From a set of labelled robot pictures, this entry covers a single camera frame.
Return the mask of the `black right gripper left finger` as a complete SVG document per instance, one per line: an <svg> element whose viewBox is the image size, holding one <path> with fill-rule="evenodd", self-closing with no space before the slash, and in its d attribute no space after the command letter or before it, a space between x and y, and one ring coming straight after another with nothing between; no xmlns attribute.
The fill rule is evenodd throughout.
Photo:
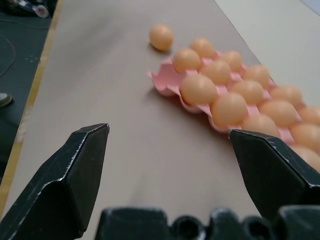
<svg viewBox="0 0 320 240"><path fill-rule="evenodd" d="M36 171L0 221L0 240L75 240L87 230L110 127L74 131Z"/></svg>

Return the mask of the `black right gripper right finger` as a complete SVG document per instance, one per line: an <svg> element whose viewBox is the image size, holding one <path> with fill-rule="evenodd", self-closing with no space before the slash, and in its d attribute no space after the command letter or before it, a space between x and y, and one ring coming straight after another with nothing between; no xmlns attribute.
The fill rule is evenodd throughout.
<svg viewBox="0 0 320 240"><path fill-rule="evenodd" d="M320 173L280 138L232 129L228 133L255 207L272 220L283 206L320 206Z"/></svg>

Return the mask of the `tan egg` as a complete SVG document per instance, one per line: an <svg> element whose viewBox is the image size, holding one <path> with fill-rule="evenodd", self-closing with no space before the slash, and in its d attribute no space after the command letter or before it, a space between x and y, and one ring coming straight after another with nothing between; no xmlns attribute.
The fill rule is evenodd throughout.
<svg viewBox="0 0 320 240"><path fill-rule="evenodd" d="M293 145L291 149L297 153L308 165L320 173L320 156L303 146Z"/></svg>
<svg viewBox="0 0 320 240"><path fill-rule="evenodd" d="M264 89L256 81L237 82L230 91L240 94L248 105L256 105L264 99Z"/></svg>
<svg viewBox="0 0 320 240"><path fill-rule="evenodd" d="M186 76L180 84L181 97L190 105L211 104L218 97L218 91L212 80L201 74Z"/></svg>
<svg viewBox="0 0 320 240"><path fill-rule="evenodd" d="M269 70L263 65L252 65L245 70L242 79L256 81L263 88L267 88L270 80Z"/></svg>
<svg viewBox="0 0 320 240"><path fill-rule="evenodd" d="M278 86L269 92L273 99L281 99L290 102L294 107L303 102L301 91L295 86Z"/></svg>
<svg viewBox="0 0 320 240"><path fill-rule="evenodd" d="M242 70L243 59L239 52L228 51L221 56L230 67L230 70L234 73L239 73Z"/></svg>
<svg viewBox="0 0 320 240"><path fill-rule="evenodd" d="M190 45L201 58L213 59L216 55L215 49L211 42L205 37L196 38Z"/></svg>
<svg viewBox="0 0 320 240"><path fill-rule="evenodd" d="M305 106L298 110L298 114L304 122L320 126L320 107Z"/></svg>
<svg viewBox="0 0 320 240"><path fill-rule="evenodd" d="M174 41L173 31L167 25L156 24L149 31L149 41L158 51L167 52Z"/></svg>
<svg viewBox="0 0 320 240"><path fill-rule="evenodd" d="M215 85L226 85L231 80L230 66L223 60L204 66L199 73L211 79Z"/></svg>
<svg viewBox="0 0 320 240"><path fill-rule="evenodd" d="M172 64L176 72L184 73L187 70L199 70L202 60L193 49L183 48L175 53Z"/></svg>
<svg viewBox="0 0 320 240"><path fill-rule="evenodd" d="M279 127L289 127L298 121L295 107L285 100L269 100L262 103L258 110L271 118Z"/></svg>
<svg viewBox="0 0 320 240"><path fill-rule="evenodd" d="M238 93L220 96L210 107L212 121L219 126L239 124L247 115L245 99Z"/></svg>
<svg viewBox="0 0 320 240"><path fill-rule="evenodd" d="M309 123L299 123L290 129L291 136L297 145L315 151L320 150L320 127Z"/></svg>
<svg viewBox="0 0 320 240"><path fill-rule="evenodd" d="M242 122L241 128L246 131L280 137L280 133L275 122L266 115L259 114L247 117Z"/></svg>

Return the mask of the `pink egg tray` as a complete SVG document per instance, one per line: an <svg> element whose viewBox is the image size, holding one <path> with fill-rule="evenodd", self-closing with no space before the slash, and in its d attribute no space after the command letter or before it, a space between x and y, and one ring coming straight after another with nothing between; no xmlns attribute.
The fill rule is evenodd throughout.
<svg viewBox="0 0 320 240"><path fill-rule="evenodd" d="M270 100L283 100L283 99L274 99L270 96L270 91L276 87L280 87L281 85L275 84L271 80L271 78L269 77L269 86L267 88L263 88L263 90L264 90L263 100L261 102L259 102L258 104L246 104L247 109L248 109L248 115L240 123L238 123L236 125L227 125L227 126L216 125L212 120L212 114L211 114L212 104L219 97L221 97L225 94L235 93L235 92L231 92L231 88L234 84L236 84L238 82L242 82L242 81L254 81L254 80L249 80L249 79L244 80L242 78L245 70L248 68L242 64L242 70L240 72L232 72L231 71L231 80L226 85L215 84L217 92L218 92L218 97L215 99L215 101L213 103L190 105L182 98L181 93L180 93L180 84L181 84L182 80L186 76L189 76L189 75L194 75L194 74L202 75L202 74L200 74L200 70L210 63L213 63L215 61L224 61L221 59L221 55L219 53L216 53L214 58L203 58L203 57L200 57L200 58L201 58L202 64L201 64L201 67L199 70L186 70L185 72L182 72L182 73L176 72L176 70L173 67L173 59L167 59L161 63L158 73L150 73L149 76L154 84L155 89L160 94L162 94L164 96L177 96L180 100L181 105L187 111L194 113L194 114L197 114L197 113L205 114L207 116L208 121L211 124L212 128L215 129L216 131L221 132L221 133L226 133L231 129L242 129L241 125L247 117L254 116L254 115L264 115L264 114L261 114L258 109L258 107L261 104L263 104L264 102L270 101ZM300 115L298 114L298 110L301 108L304 108L305 106L308 106L308 105L306 105L302 99L302 103L300 105L294 107L297 112L298 121L296 123L294 123L293 125L291 125L289 127L280 127L280 126L276 125L278 128L279 134L280 134L280 137L278 137L278 138L283 140L285 143L288 143L288 144L294 145L294 146L305 147L303 145L296 144L292 135L291 135L291 132L290 132L291 128L297 124L311 124L311 123L303 121L301 119ZM309 147L305 147L305 148L308 148L314 152L320 153L320 150L313 150Z"/></svg>

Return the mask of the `grey shoe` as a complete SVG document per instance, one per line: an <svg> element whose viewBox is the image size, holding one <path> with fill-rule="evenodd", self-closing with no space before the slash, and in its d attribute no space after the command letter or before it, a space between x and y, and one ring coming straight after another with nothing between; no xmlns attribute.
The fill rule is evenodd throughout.
<svg viewBox="0 0 320 240"><path fill-rule="evenodd" d="M6 107L12 102L13 98L11 95L5 93L5 92L0 92L0 108Z"/></svg>

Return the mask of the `dark clutter with printed label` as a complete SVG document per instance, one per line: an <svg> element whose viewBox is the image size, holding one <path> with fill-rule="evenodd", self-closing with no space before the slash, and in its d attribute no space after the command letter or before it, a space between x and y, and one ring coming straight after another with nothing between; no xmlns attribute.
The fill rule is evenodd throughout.
<svg viewBox="0 0 320 240"><path fill-rule="evenodd" d="M20 17L52 17L58 0L0 0L0 11Z"/></svg>

